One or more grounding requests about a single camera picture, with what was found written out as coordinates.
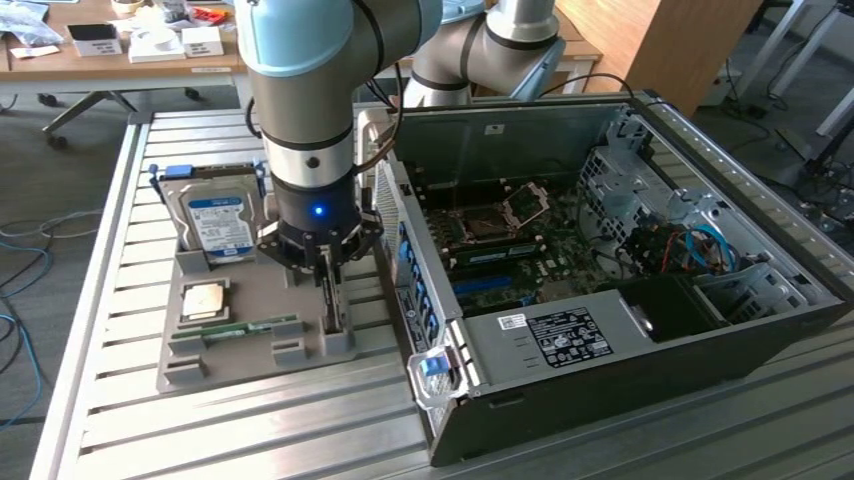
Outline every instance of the paper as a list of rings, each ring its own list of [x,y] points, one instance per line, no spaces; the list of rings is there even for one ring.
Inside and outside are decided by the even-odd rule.
[[[9,52],[12,52],[14,58],[33,58],[58,53],[58,48],[54,45],[34,48],[9,48]]]

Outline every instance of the power supply label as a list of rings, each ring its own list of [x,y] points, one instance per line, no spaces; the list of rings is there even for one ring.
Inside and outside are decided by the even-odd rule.
[[[528,318],[528,328],[554,368],[614,353],[586,308]]]

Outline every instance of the aluminum slotted table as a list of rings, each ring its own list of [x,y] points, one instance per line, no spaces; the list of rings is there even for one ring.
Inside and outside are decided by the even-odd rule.
[[[160,395],[175,231],[145,170],[260,157],[236,110],[156,114],[128,127],[32,479],[834,478],[854,471],[850,317],[744,381],[443,469],[428,466],[381,300],[353,313],[381,346],[375,355]],[[364,277],[376,267],[368,259],[349,268]],[[369,278],[356,296],[376,296],[379,278]]]

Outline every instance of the blue plastic clip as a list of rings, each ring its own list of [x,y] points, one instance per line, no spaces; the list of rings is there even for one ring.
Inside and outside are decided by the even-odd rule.
[[[443,355],[440,357],[431,357],[421,360],[421,373],[425,377],[432,377],[435,375],[440,375],[443,373],[448,373],[451,370],[451,364],[448,363],[447,357]]]

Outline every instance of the green circuit board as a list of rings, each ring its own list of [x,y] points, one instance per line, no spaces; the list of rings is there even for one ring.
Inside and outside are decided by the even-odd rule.
[[[465,316],[586,295],[622,272],[606,271],[575,228],[578,202],[570,185],[533,183],[548,208],[521,184],[508,202],[427,211],[427,222]],[[511,204],[517,223],[507,218]]]

